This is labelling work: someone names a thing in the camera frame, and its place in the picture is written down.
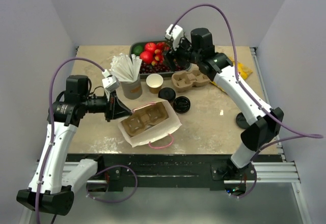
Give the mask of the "brown pulp cup carrier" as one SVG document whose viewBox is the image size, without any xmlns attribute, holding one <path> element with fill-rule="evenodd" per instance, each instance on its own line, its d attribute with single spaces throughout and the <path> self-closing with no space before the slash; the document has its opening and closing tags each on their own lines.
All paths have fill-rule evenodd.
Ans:
<svg viewBox="0 0 326 224">
<path fill-rule="evenodd" d="M 127 134 L 133 137 L 168 118 L 165 106 L 162 102 L 158 102 L 135 109 L 131 116 L 121 121 L 121 124 Z"/>
</svg>

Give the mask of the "pink white paper bag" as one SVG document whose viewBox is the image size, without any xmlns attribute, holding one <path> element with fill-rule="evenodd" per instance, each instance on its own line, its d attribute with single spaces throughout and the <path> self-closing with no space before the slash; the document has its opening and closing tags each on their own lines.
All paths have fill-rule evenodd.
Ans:
<svg viewBox="0 0 326 224">
<path fill-rule="evenodd" d="M 157 99 L 156 101 L 150 102 L 151 103 L 158 103 L 162 102 L 165 106 L 169 118 L 164 120 L 163 122 L 159 123 L 158 125 L 155 125 L 151 127 L 150 129 L 147 129 L 145 132 L 142 132 L 139 135 L 130 137 L 127 132 L 122 127 L 121 121 L 126 119 L 127 117 L 121 118 L 118 120 L 118 128 L 121 131 L 124 139 L 133 147 L 148 145 L 149 147 L 153 148 L 153 143 L 166 137 L 171 136 L 174 132 L 176 132 L 181 127 L 181 122 L 179 120 L 179 117 L 176 115 L 175 111 L 173 110 L 171 104 L 167 100 Z"/>
</svg>

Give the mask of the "black coffee cup lid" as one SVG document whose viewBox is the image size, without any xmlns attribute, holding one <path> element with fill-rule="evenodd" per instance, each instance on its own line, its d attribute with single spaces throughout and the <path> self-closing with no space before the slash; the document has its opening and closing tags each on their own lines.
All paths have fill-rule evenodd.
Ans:
<svg viewBox="0 0 326 224">
<path fill-rule="evenodd" d="M 176 98 L 176 92 L 172 88 L 162 88 L 158 92 L 158 97 L 160 99 L 167 100 L 169 102 L 173 102 Z"/>
</svg>

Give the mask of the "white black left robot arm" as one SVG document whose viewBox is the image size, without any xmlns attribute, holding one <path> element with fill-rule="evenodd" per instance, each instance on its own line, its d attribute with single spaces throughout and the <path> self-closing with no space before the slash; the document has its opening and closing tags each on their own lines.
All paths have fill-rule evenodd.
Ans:
<svg viewBox="0 0 326 224">
<path fill-rule="evenodd" d="M 70 143 L 87 113 L 101 113 L 106 121 L 131 115 L 117 97 L 119 81 L 112 75 L 102 79 L 104 95 L 91 92 L 91 80 L 85 75 L 70 75 L 66 88 L 53 101 L 48 113 L 45 145 L 36 172 L 27 189 L 19 190 L 17 201 L 30 210 L 65 216 L 74 196 L 90 179 L 105 175 L 101 156 L 83 157 L 67 175 L 63 174 Z"/>
</svg>

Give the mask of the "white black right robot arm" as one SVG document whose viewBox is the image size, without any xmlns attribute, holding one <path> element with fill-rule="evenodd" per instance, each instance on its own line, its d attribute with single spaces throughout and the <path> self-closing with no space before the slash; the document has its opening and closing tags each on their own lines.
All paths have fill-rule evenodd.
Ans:
<svg viewBox="0 0 326 224">
<path fill-rule="evenodd" d="M 217 170 L 224 179 L 237 180 L 245 174 L 245 167 L 255 153 L 276 137 L 280 125 L 270 116 L 283 120 L 280 108 L 272 108 L 251 89 L 235 71 L 235 65 L 224 54 L 215 51 L 211 32 L 204 27 L 191 31 L 191 39 L 184 36 L 178 25 L 170 25 L 165 34 L 169 50 L 163 52 L 165 62 L 172 70 L 177 65 L 193 63 L 201 73 L 222 88 L 240 109 L 248 128 L 240 135 L 241 143 L 227 163 Z"/>
</svg>

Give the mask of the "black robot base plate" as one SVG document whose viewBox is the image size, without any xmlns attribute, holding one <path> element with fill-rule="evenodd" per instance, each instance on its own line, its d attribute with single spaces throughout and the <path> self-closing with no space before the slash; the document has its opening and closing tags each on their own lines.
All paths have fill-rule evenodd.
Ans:
<svg viewBox="0 0 326 224">
<path fill-rule="evenodd" d="M 225 190 L 240 183 L 243 175 L 253 180 L 249 165 L 242 173 L 224 177 L 219 170 L 229 155 L 160 155 L 160 154 L 68 154 L 66 161 L 77 163 L 89 158 L 99 160 L 99 176 L 91 177 L 88 186 L 92 191 L 122 191 L 134 188 L 206 188 Z"/>
</svg>

